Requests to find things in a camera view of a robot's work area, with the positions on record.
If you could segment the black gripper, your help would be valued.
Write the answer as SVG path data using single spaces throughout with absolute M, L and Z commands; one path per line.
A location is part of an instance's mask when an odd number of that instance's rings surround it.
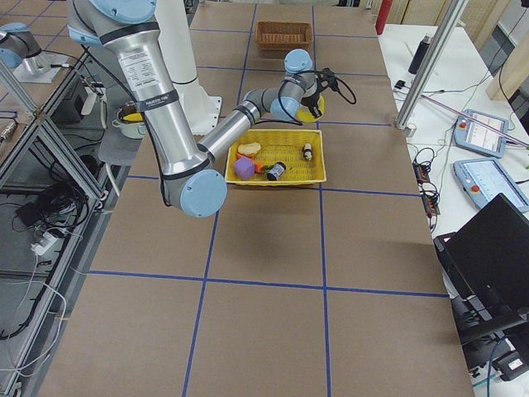
M 301 104 L 307 108 L 308 120 L 319 120 L 323 116 L 324 97 L 322 93 L 330 88 L 336 90 L 336 75 L 330 69 L 316 71 L 314 85 L 309 89 L 310 94 L 302 99 Z

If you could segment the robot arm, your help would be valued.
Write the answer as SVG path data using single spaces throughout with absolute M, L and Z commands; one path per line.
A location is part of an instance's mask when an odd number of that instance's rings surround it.
M 300 107 L 314 117 L 318 100 L 334 82 L 329 69 L 316 71 L 306 50 L 284 59 L 285 76 L 277 88 L 250 91 L 232 112 L 195 141 L 168 67 L 193 65 L 188 19 L 181 2 L 69 1 L 69 34 L 81 45 L 102 46 L 119 62 L 136 109 L 145 117 L 155 147 L 160 190 L 167 206 L 206 218 L 225 202 L 226 181 L 212 167 L 241 135 L 267 113 L 294 120 Z
M 21 83 L 50 84 L 57 75 L 29 27 L 21 22 L 1 26 L 1 61 Z

